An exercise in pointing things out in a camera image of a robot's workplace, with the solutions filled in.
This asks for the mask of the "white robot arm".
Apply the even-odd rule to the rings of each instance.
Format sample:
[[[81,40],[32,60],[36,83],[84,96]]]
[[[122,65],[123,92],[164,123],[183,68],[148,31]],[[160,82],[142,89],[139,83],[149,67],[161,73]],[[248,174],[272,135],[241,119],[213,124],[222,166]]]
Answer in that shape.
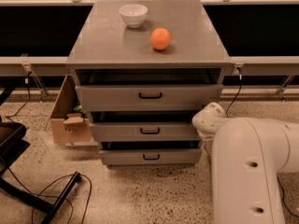
[[[216,103],[192,124],[212,140],[214,224],[285,224],[278,174],[299,171],[299,124],[229,118]]]

